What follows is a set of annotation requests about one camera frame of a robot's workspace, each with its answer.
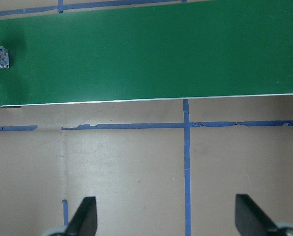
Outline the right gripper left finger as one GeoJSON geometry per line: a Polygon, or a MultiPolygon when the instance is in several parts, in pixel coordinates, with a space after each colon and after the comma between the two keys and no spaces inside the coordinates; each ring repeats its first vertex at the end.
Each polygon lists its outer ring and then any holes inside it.
{"type": "Polygon", "coordinates": [[[66,236],[95,236],[98,228],[96,198],[84,197],[68,224],[66,236]]]}

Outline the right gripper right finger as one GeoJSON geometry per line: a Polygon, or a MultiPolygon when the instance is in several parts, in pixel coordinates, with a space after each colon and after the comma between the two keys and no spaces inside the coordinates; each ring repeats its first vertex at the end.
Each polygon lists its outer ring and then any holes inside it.
{"type": "Polygon", "coordinates": [[[235,196],[235,226],[241,236],[277,236],[279,228],[247,194],[235,196]]]}

